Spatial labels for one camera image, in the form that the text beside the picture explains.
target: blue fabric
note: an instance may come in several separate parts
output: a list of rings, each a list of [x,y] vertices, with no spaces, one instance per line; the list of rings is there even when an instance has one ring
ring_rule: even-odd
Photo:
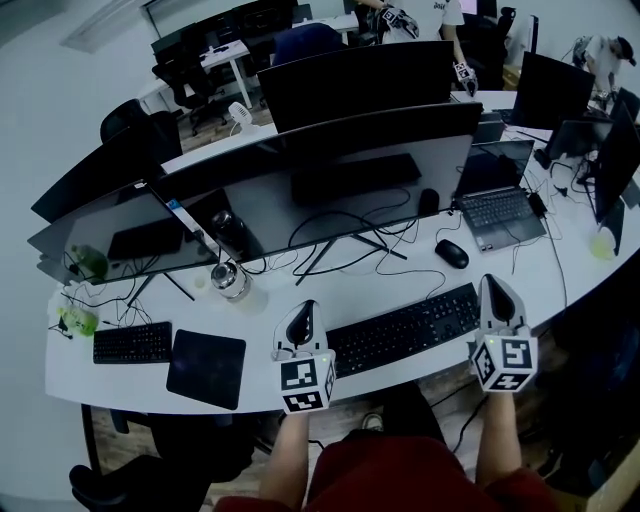
[[[281,32],[276,36],[273,65],[315,57],[347,48],[338,32],[324,23],[309,23]]]

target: shoe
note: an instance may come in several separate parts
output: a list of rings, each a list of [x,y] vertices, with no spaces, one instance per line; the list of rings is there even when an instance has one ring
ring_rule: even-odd
[[[372,412],[367,414],[362,420],[362,430],[372,430],[373,432],[383,432],[384,425],[382,423],[382,416]]]

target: man in white t-shirt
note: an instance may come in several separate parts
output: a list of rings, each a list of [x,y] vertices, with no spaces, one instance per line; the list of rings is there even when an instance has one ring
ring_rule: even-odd
[[[358,0],[373,9],[384,9],[388,4],[381,0]],[[460,64],[466,62],[456,27],[464,25],[460,0],[396,0],[393,6],[402,9],[418,24],[419,41],[440,41],[440,29],[446,41],[453,42],[453,54]]]
[[[583,37],[578,40],[573,51],[574,65],[595,75],[598,91],[611,92],[615,88],[622,60],[629,61],[632,66],[636,65],[633,48],[624,37]]]

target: white fan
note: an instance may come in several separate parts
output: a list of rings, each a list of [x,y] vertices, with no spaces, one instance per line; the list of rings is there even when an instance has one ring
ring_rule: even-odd
[[[236,122],[236,124],[233,125],[233,128],[231,128],[231,133],[229,133],[229,136],[233,135],[233,130],[238,125],[240,125],[240,127],[242,128],[241,133],[245,134],[255,133],[258,129],[257,126],[252,124],[253,116],[251,115],[251,112],[249,112],[249,110],[247,110],[244,105],[238,103],[237,101],[234,101],[231,104],[231,106],[229,107],[229,113],[231,114],[233,120]]]

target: white t-shirt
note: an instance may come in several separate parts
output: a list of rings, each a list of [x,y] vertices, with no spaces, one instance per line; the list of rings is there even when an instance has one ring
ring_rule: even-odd
[[[609,48],[609,39],[603,36],[593,36],[584,52],[585,59],[591,57],[596,63],[595,75],[600,87],[609,87],[609,74],[618,74],[620,71],[620,59]]]
[[[464,25],[460,0],[391,0],[389,3],[416,20],[419,41],[440,41],[442,25]]]

